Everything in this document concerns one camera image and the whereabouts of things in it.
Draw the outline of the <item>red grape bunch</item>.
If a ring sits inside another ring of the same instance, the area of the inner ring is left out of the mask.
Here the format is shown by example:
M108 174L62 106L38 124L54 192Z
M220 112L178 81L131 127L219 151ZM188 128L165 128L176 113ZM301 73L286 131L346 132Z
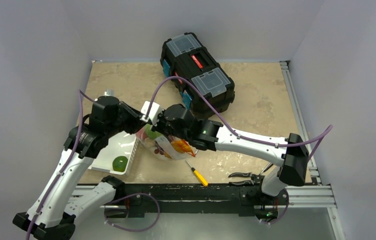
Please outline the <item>red grape bunch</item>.
M164 156L164 157L169 157L169 155L161 148L161 147L157 147L155 150L154 150L154 153L156 155L160 155L160 156Z

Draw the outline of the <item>clear zip bag orange zipper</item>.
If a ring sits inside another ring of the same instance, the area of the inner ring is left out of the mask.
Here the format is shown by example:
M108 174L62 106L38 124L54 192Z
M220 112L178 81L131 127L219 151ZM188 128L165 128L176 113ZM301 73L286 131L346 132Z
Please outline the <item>clear zip bag orange zipper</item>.
M153 155L155 155L156 158L162 160L162 161L179 161L179 160L185 160L188 158L195 158L197 155L197 150L190 146L192 150L195 153L195 156L191 156L187 153L178 153L176 150L171 145L171 142L174 140L182 140L181 138L178 138L176 136L172 135L163 135L152 140L147 137L145 134L145 127L150 124L146 124L141 130L139 130L135 135L136 137L140 140L140 142L144 145L145 148L147 148ZM169 157L164 157L159 154L155 154L154 150L156 148L162 148L168 155Z

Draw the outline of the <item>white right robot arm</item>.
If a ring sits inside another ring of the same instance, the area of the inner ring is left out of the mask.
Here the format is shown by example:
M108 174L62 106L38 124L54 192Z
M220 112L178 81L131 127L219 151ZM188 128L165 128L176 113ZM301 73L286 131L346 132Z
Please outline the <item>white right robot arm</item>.
M264 204L274 200L285 187L302 187L306 183L309 152L298 134L284 138L231 130L219 121L196 118L182 104L163 109L154 103L144 114L154 131L180 138L197 150L235 152L273 164L274 170L256 191Z

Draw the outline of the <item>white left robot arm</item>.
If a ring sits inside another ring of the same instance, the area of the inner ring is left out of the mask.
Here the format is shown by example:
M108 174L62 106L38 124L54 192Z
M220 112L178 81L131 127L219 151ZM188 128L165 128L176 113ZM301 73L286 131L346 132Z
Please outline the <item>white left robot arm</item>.
M147 105L138 111L109 95L93 101L91 113L82 114L79 125L69 131L57 167L40 196L26 212L17 213L12 220L26 232L26 238L72 237L78 214L66 206L74 188L110 138L121 132L135 134L149 121L150 108Z

